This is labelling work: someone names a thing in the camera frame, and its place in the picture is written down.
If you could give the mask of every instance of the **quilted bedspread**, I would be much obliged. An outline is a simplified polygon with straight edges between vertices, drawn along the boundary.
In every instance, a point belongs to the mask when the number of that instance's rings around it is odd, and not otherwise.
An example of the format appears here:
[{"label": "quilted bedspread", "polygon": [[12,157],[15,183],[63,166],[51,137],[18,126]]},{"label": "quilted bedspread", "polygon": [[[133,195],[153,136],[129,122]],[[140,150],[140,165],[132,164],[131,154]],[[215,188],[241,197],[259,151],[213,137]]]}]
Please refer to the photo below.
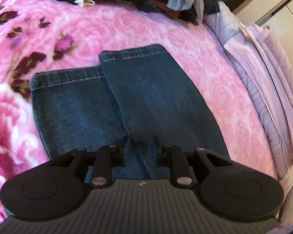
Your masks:
[{"label": "quilted bedspread", "polygon": [[[201,92],[230,157],[277,177],[268,141],[243,83],[206,25],[172,21],[125,4],[73,6],[0,0],[0,188],[47,161],[28,82],[40,71],[95,66],[103,50],[163,45]],[[6,215],[0,204],[0,222]]]}]

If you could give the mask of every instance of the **jeans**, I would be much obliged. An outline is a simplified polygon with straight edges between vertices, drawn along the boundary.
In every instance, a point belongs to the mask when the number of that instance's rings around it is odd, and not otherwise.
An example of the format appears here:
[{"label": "jeans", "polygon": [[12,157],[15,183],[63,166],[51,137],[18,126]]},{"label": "jeans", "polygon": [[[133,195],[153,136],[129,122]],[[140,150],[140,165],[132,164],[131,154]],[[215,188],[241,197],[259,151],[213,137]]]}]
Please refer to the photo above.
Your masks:
[{"label": "jeans", "polygon": [[165,178],[148,147],[185,151],[207,148],[229,157],[217,122],[202,95],[161,45],[104,51],[101,64],[37,73],[30,82],[35,121],[50,158],[74,148],[97,151],[132,141],[128,164],[118,178]]}]

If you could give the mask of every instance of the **white tag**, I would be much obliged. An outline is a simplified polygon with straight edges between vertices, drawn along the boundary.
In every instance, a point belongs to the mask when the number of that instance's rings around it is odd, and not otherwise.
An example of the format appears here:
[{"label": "white tag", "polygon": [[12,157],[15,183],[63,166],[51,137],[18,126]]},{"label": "white tag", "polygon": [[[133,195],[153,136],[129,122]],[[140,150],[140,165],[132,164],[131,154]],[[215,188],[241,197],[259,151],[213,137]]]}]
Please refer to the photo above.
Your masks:
[{"label": "white tag", "polygon": [[280,224],[278,227],[267,232],[267,234],[289,234],[293,231],[293,224]]},{"label": "white tag", "polygon": [[94,6],[96,4],[94,0],[75,0],[74,3],[82,7]]}]

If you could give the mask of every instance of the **ribbed gray surface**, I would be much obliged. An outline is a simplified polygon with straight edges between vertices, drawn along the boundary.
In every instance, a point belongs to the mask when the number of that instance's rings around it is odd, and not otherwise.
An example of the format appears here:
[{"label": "ribbed gray surface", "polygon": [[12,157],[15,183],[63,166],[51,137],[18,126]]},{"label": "ribbed gray surface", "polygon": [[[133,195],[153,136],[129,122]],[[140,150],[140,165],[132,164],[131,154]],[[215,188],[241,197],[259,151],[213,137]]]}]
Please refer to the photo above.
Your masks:
[{"label": "ribbed gray surface", "polygon": [[10,217],[0,234],[264,234],[275,219],[235,223],[206,210],[190,190],[168,180],[116,180],[93,190],[74,212],[48,222],[23,222]]}]

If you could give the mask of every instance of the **metal pin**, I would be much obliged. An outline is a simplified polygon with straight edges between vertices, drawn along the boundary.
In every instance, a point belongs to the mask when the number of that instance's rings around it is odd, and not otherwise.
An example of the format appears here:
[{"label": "metal pin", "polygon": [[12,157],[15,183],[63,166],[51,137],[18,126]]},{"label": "metal pin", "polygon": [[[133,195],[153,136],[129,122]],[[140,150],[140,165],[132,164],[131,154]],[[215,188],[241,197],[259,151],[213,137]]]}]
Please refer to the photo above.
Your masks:
[{"label": "metal pin", "polygon": [[96,186],[102,186],[105,185],[107,183],[106,178],[104,177],[95,177],[91,180],[91,183],[96,185]]},{"label": "metal pin", "polygon": [[179,185],[190,185],[192,182],[193,180],[190,177],[179,177],[177,179]]}]

